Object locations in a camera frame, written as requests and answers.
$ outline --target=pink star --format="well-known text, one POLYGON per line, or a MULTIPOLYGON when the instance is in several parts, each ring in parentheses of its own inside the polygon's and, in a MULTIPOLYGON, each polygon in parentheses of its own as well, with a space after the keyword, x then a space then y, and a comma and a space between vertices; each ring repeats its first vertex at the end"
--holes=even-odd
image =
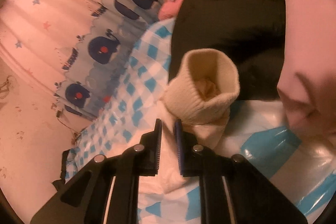
POLYGON ((49 24, 48 21, 44 22, 43 23, 43 29, 47 30, 48 31, 48 28, 50 27, 51 25, 49 24))

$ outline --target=star print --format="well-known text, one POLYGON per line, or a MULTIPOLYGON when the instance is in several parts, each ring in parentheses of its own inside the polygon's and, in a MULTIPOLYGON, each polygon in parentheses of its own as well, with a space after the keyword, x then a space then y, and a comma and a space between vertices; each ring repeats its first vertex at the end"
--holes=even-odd
POLYGON ((15 44, 15 47, 16 48, 22 48, 22 44, 20 41, 18 41, 16 44, 15 44))
POLYGON ((51 26, 51 25, 49 24, 48 21, 46 21, 46 22, 43 23, 43 29, 45 29, 45 30, 48 30, 48 28, 49 28, 50 26, 51 26))
POLYGON ((35 4, 40 4, 40 0, 34 0, 33 5, 35 5, 35 4))

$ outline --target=metal rivet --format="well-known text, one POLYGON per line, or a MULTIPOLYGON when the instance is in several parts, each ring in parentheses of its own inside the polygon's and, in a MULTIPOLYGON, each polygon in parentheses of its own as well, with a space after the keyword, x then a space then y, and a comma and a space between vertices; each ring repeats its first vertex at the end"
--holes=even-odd
POLYGON ((141 152, 144 149, 145 149, 145 147, 142 144, 136 144, 136 145, 134 145, 134 150, 136 152, 141 152))
POLYGON ((104 156, 104 155, 97 155, 97 156, 94 157, 93 160, 94 160, 95 162, 99 163, 99 162, 104 161, 104 159, 105 159, 105 156, 104 156))
POLYGON ((232 160, 236 163, 240 163, 240 162, 245 161, 245 158, 241 154, 235 154, 232 156, 232 160))
POLYGON ((203 149, 204 149, 203 145, 200 145, 200 144, 196 144, 196 145, 194 145, 194 147, 193 147, 193 150, 194 150, 195 152, 202 152, 203 149))

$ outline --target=blue star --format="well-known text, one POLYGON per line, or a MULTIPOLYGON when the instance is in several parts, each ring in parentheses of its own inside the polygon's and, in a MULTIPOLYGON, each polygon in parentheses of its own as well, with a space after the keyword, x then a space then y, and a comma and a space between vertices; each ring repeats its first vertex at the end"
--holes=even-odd
POLYGON ((33 5, 35 5, 35 4, 40 4, 40 0, 34 0, 33 5))
POLYGON ((22 48, 22 44, 20 41, 17 41, 17 43, 15 44, 16 48, 22 48))

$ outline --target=black jacket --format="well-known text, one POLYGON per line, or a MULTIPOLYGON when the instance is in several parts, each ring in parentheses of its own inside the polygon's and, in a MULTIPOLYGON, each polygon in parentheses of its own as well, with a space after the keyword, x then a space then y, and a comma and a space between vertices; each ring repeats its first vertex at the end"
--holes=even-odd
POLYGON ((215 48, 238 67, 239 99, 274 99, 284 42, 285 0, 184 0, 172 35, 169 80, 187 51, 215 48))

